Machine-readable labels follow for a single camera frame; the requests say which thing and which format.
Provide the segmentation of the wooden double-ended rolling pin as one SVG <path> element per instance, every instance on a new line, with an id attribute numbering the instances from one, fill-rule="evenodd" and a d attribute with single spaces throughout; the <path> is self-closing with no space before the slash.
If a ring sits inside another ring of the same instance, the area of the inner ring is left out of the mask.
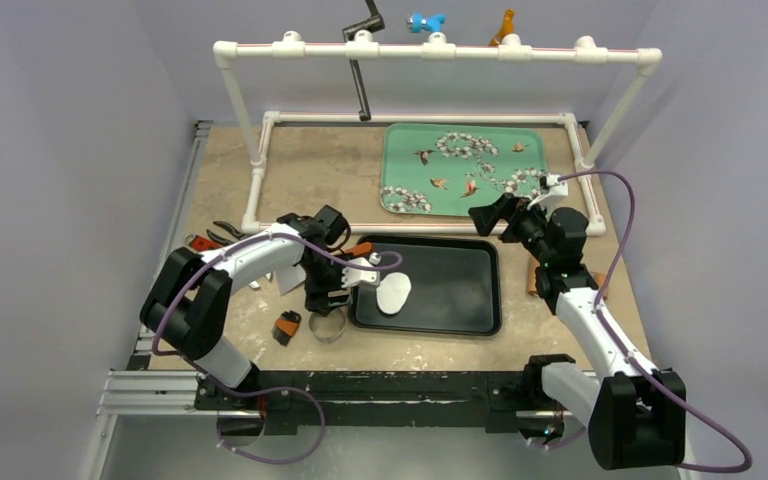
<path id="1" fill-rule="evenodd" d="M 529 259 L 527 268 L 526 292 L 534 297 L 538 297 L 536 274 L 538 265 L 539 262 L 534 257 Z M 605 284 L 607 280 L 607 274 L 605 272 L 591 271 L 590 274 L 595 279 L 598 288 L 601 288 Z"/>

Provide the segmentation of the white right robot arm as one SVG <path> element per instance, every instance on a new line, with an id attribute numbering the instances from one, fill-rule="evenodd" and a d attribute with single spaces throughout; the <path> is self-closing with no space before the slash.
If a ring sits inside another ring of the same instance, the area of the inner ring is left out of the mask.
<path id="1" fill-rule="evenodd" d="M 659 370 L 621 333 L 583 262 L 587 217 L 560 207 L 548 212 L 504 194 L 468 210 L 476 231 L 522 245 L 538 263 L 535 288 L 550 312 L 573 334 L 595 375 L 558 356 L 534 357 L 521 392 L 536 407 L 556 400 L 585 427 L 592 454 L 605 470 L 677 466 L 685 457 L 686 413 L 680 376 Z"/>

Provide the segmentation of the metal scraper orange handle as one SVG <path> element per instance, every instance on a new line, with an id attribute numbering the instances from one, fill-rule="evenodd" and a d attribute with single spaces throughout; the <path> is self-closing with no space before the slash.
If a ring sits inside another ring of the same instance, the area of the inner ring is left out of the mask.
<path id="1" fill-rule="evenodd" d="M 362 243 L 348 250 L 338 249 L 332 252 L 325 251 L 325 255 L 306 247 L 302 257 L 304 254 L 319 254 L 329 260 L 336 261 L 344 267 L 347 267 L 349 265 L 349 260 L 361 256 L 365 257 L 371 253 L 375 253 L 373 247 L 369 243 Z M 306 275 L 301 267 L 301 260 L 295 265 L 282 267 L 281 269 L 274 271 L 274 275 L 277 279 L 278 288 L 281 295 L 285 295 L 299 286 L 304 289 L 304 281 Z"/>

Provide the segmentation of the black baking tray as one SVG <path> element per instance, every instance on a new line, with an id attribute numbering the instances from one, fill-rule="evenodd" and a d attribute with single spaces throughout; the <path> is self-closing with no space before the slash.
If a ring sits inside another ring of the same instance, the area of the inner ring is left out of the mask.
<path id="1" fill-rule="evenodd" d="M 432 334 L 492 336 L 501 328 L 499 254 L 489 242 L 464 238 L 368 234 L 361 243 L 399 253 L 412 283 L 405 305 L 383 313 L 375 294 L 352 293 L 349 321 L 356 327 Z"/>

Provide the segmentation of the white dough ball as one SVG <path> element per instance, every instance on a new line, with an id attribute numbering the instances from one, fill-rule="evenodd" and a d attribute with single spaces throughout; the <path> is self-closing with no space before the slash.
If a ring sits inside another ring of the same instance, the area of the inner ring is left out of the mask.
<path id="1" fill-rule="evenodd" d="M 376 305 L 385 315 L 398 314 L 406 304 L 412 290 L 410 277 L 401 272 L 394 272 L 384 277 L 376 291 Z"/>

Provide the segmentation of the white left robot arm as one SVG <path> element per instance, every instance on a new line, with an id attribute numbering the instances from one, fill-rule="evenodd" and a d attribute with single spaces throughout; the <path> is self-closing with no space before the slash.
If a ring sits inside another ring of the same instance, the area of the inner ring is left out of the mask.
<path id="1" fill-rule="evenodd" d="M 220 249 L 178 248 L 165 260 L 139 320 L 171 354 L 220 382 L 219 395 L 232 408 L 247 408 L 257 399 L 259 369 L 224 335 L 231 297 L 267 273 L 300 269 L 305 309 L 327 315 L 347 305 L 348 257 L 337 250 L 349 234 L 343 214 L 324 206 L 314 216 L 283 215 L 266 231 Z"/>

